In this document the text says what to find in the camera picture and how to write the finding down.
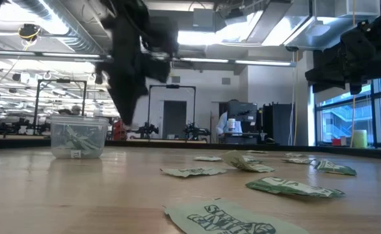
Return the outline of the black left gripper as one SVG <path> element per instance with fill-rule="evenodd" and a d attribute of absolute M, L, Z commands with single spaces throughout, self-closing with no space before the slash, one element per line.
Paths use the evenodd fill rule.
<path fill-rule="evenodd" d="M 165 82 L 170 59 L 179 51 L 177 23 L 165 16 L 152 16 L 143 0 L 99 0 L 109 13 L 100 19 L 111 33 L 111 59 L 95 65 L 95 82 L 108 76 L 109 94 L 126 124 L 133 123 L 138 100 L 149 94 L 147 77 Z M 133 86 L 129 96 L 121 86 Z"/>

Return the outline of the clear plastic bin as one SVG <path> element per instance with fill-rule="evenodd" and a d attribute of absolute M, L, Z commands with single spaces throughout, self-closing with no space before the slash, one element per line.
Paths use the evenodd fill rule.
<path fill-rule="evenodd" d="M 51 117 L 51 152 L 57 159 L 97 159 L 103 153 L 109 120 L 101 117 Z"/>

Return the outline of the black framed window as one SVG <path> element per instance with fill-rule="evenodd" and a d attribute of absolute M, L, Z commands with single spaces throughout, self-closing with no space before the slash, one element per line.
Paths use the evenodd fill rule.
<path fill-rule="evenodd" d="M 339 138 L 341 146 L 353 148 L 354 130 L 366 130 L 366 148 L 381 148 L 381 79 L 365 84 L 358 95 L 343 92 L 319 101 L 315 119 L 319 144 Z"/>

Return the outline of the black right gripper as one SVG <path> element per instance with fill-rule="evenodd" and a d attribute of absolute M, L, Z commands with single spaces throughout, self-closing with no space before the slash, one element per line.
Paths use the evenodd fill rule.
<path fill-rule="evenodd" d="M 314 64 L 313 69 L 305 73 L 306 79 L 311 81 L 313 93 L 330 88 L 345 89 L 348 83 L 350 93 L 359 94 L 363 84 L 377 79 L 372 67 L 376 49 L 368 38 L 369 32 L 371 24 L 359 22 L 340 37 L 339 63 Z"/>

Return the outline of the yellow-green cylinder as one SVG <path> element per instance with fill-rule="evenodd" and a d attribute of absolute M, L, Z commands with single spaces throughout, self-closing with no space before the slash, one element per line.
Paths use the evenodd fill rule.
<path fill-rule="evenodd" d="M 353 148 L 367 147 L 367 131 L 366 130 L 354 130 L 352 147 Z"/>

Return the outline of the black table frame rail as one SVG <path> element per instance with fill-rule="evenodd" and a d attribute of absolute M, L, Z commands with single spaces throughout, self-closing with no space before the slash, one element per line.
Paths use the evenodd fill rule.
<path fill-rule="evenodd" d="M 0 139 L 0 149 L 35 148 L 51 145 L 50 139 L 46 138 L 17 138 Z M 264 150 L 264 151 L 290 151 L 290 152 L 317 152 L 332 153 L 338 155 L 350 155 L 356 157 L 368 157 L 381 159 L 381 149 L 357 149 L 338 148 L 329 146 L 277 146 L 277 145 L 238 145 L 238 144 L 199 144 L 195 142 L 134 142 L 108 140 L 106 146 L 132 147 L 132 148 L 174 148 L 193 150 Z"/>

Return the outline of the black metal frame rig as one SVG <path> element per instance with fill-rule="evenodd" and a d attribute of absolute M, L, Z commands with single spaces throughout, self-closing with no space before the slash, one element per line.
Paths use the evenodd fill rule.
<path fill-rule="evenodd" d="M 62 83 L 62 84 L 69 84 L 69 83 L 83 83 L 84 87 L 81 88 L 81 93 L 83 95 L 82 98 L 82 109 L 81 109 L 81 115 L 83 116 L 85 114 L 85 103 L 86 103 L 86 89 L 87 89 L 87 82 L 86 81 L 77 81 L 77 80 L 71 80 L 71 79 L 64 79 L 64 78 L 58 78 L 58 79 L 39 79 L 38 84 L 36 87 L 36 97 L 35 97 L 35 106 L 34 106 L 34 118 L 33 118 L 33 135 L 39 135 L 38 133 L 38 104 L 39 104 L 39 98 L 40 93 L 43 90 L 41 87 L 42 83 L 46 82 L 46 86 L 50 83 Z"/>
<path fill-rule="evenodd" d="M 159 128 L 159 134 L 156 134 L 156 138 L 160 138 L 163 140 L 173 140 L 163 138 L 163 106 L 165 101 L 186 101 L 186 125 L 190 123 L 195 123 L 196 87 L 178 84 L 154 84 L 150 86 L 147 122 Z"/>

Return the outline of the long ceiling light bar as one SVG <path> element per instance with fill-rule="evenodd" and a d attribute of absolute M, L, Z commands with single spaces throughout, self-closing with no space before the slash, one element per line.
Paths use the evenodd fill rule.
<path fill-rule="evenodd" d="M 79 54 L 79 53 L 52 53 L 40 51 L 8 51 L 0 50 L 0 59 L 34 59 L 34 60 L 65 60 L 73 62 L 104 62 L 111 60 L 110 55 L 99 54 Z M 241 59 L 222 59 L 222 58 L 188 58 L 168 56 L 156 56 L 156 59 L 172 62 L 192 62 L 192 63 L 211 63 L 211 64 L 232 64 L 248 66 L 275 66 L 275 67 L 296 67 L 296 62 L 271 61 L 271 60 L 241 60 Z"/>

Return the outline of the red equipment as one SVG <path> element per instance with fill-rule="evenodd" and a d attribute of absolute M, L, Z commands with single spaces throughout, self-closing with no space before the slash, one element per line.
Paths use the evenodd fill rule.
<path fill-rule="evenodd" d="M 127 130 L 124 127 L 122 120 L 117 120 L 112 125 L 112 139 L 113 140 L 126 140 Z"/>

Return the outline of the black cabinet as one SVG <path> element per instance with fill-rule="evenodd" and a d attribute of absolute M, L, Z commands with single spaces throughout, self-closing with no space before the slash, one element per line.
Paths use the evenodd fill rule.
<path fill-rule="evenodd" d="M 292 104 L 269 103 L 263 106 L 263 132 L 276 144 L 289 146 L 294 133 Z"/>

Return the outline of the rectangular silver air duct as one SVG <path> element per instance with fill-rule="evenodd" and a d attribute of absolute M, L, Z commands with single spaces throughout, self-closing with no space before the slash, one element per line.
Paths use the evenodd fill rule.
<path fill-rule="evenodd" d="M 230 0 L 217 16 L 222 44 L 324 49 L 359 21 L 373 21 L 381 0 Z"/>

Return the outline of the black shelf unit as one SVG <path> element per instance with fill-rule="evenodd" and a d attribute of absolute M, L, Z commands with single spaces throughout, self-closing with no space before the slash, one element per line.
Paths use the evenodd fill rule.
<path fill-rule="evenodd" d="M 235 118 L 235 120 L 241 122 L 243 132 L 217 135 L 218 142 L 220 144 L 257 144 L 259 135 L 257 129 L 257 105 L 255 103 L 245 103 L 232 99 L 228 101 L 227 110 L 225 112 L 228 113 L 228 119 Z"/>

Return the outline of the round silver air duct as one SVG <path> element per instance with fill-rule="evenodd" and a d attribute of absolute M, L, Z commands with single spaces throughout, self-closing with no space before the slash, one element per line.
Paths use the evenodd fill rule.
<path fill-rule="evenodd" d="M 61 0 L 10 0 L 28 13 L 40 18 L 41 27 L 52 36 L 60 40 L 73 52 L 82 55 L 91 55 L 96 61 L 109 60 L 111 57 L 93 39 L 63 5 Z"/>

